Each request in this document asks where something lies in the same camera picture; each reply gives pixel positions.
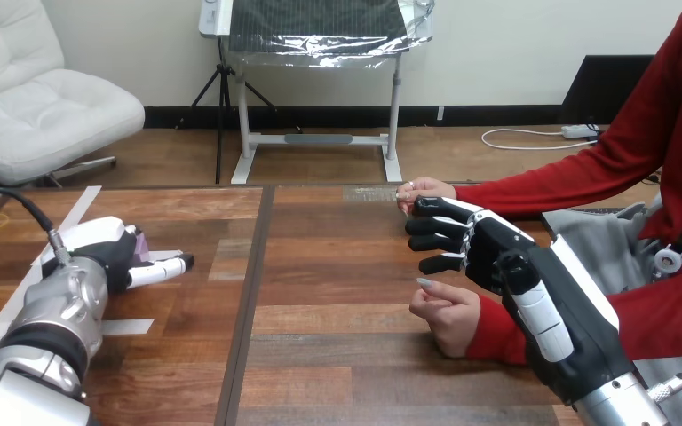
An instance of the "white cable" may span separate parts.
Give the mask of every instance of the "white cable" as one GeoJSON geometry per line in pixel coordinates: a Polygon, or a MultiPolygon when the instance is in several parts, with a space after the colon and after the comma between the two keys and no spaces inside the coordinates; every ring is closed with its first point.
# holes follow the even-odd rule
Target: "white cable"
{"type": "Polygon", "coordinates": [[[491,146],[496,149],[514,149],[517,151],[551,151],[551,150],[557,150],[557,149],[568,149],[568,148],[576,148],[578,146],[585,146],[585,145],[592,145],[596,144],[597,140],[592,140],[589,142],[581,142],[578,144],[572,144],[572,145],[563,145],[563,146],[502,146],[502,145],[494,145],[489,143],[485,137],[489,135],[490,133],[496,133],[497,131],[512,131],[514,133],[529,133],[532,135],[543,135],[543,136],[560,136],[563,133],[559,131],[555,132],[545,132],[545,131],[533,131],[533,130],[521,130],[521,129],[495,129],[491,131],[486,131],[482,135],[482,143],[491,146]]]}

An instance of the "prosthetic hand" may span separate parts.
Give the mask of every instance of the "prosthetic hand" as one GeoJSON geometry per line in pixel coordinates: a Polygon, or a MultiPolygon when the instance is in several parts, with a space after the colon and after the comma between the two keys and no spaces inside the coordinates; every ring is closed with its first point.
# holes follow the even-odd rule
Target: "prosthetic hand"
{"type": "Polygon", "coordinates": [[[562,237],[540,248],[494,212],[445,198],[419,198],[413,213],[409,247],[445,250],[420,271],[464,271],[502,296],[527,338],[527,363],[585,424],[668,424],[633,374],[615,311],[562,237]]]}
{"type": "Polygon", "coordinates": [[[48,234],[53,251],[40,257],[44,277],[27,289],[0,341],[0,424],[98,424],[82,387],[102,342],[108,294],[176,277],[194,257],[151,259],[145,235],[116,217],[48,234]]]}

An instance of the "human hand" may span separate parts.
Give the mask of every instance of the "human hand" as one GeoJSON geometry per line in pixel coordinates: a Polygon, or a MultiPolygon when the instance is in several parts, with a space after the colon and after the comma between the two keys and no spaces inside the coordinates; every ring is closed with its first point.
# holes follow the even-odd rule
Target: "human hand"
{"type": "Polygon", "coordinates": [[[427,321],[440,351],[449,358],[463,358],[477,332],[480,298],[476,293],[438,281],[417,279],[409,311],[427,321]]]}
{"type": "Polygon", "coordinates": [[[418,177],[396,189],[396,200],[399,209],[405,214],[412,211],[412,204],[417,196],[423,197],[446,197],[456,198],[456,189],[453,185],[440,182],[432,177],[418,177]]]}

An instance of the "tripod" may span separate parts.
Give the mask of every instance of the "tripod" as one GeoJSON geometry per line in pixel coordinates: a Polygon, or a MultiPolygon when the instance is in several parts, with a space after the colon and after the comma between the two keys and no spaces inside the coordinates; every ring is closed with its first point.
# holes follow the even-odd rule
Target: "tripod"
{"type": "MultiPolygon", "coordinates": [[[[224,136],[224,107],[226,107],[226,111],[229,113],[232,111],[231,110],[231,99],[229,98],[228,95],[228,76],[233,75],[236,76],[236,72],[234,71],[231,66],[226,64],[226,61],[224,60],[224,54],[223,54],[223,46],[221,43],[221,37],[218,38],[218,65],[216,66],[216,72],[213,73],[213,76],[208,80],[208,83],[205,84],[205,87],[202,88],[200,91],[200,94],[197,95],[197,98],[194,100],[192,105],[190,106],[190,113],[194,111],[194,109],[197,107],[197,104],[200,102],[200,99],[202,99],[202,96],[205,95],[205,92],[208,91],[210,86],[213,84],[214,81],[216,81],[216,77],[221,76],[220,80],[220,94],[218,96],[218,153],[217,153],[217,158],[216,158],[216,185],[221,183],[221,151],[223,150],[223,136],[224,136]]],[[[244,85],[249,89],[252,93],[255,94],[260,100],[262,100],[273,112],[274,114],[278,114],[278,110],[275,108],[275,105],[271,103],[270,100],[268,100],[265,96],[263,96],[262,93],[260,93],[257,89],[252,87],[251,84],[245,82],[244,85]]],[[[185,118],[182,117],[181,120],[179,120],[178,125],[176,126],[175,129],[180,129],[184,126],[184,121],[185,118]]]]}

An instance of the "power strip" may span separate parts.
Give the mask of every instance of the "power strip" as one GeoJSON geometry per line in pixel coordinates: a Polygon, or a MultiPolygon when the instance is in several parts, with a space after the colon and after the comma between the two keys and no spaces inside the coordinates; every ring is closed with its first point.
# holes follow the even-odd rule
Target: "power strip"
{"type": "Polygon", "coordinates": [[[566,139],[578,139],[588,138],[591,136],[598,136],[599,127],[594,124],[592,124],[592,126],[590,127],[587,127],[585,125],[563,126],[560,128],[560,132],[566,139]]]}

